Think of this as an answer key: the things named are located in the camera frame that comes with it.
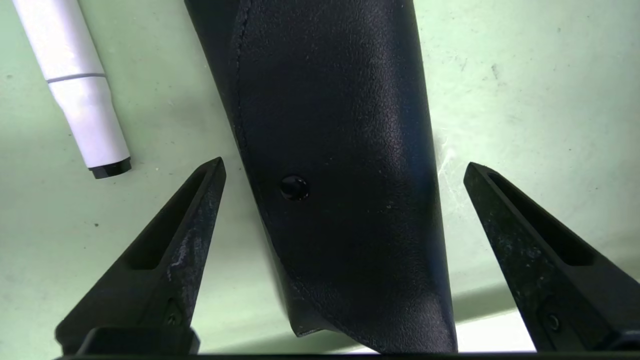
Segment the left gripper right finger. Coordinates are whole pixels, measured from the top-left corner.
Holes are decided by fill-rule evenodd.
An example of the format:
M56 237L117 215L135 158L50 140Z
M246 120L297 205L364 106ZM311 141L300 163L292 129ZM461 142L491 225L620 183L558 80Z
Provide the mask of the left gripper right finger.
M637 280L497 171L463 182L538 351L638 353Z

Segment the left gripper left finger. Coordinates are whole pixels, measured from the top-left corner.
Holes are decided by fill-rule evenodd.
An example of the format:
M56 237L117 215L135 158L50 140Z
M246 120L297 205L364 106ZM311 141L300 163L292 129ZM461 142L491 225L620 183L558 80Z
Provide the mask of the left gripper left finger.
M186 357L226 167L204 162L55 328L64 357Z

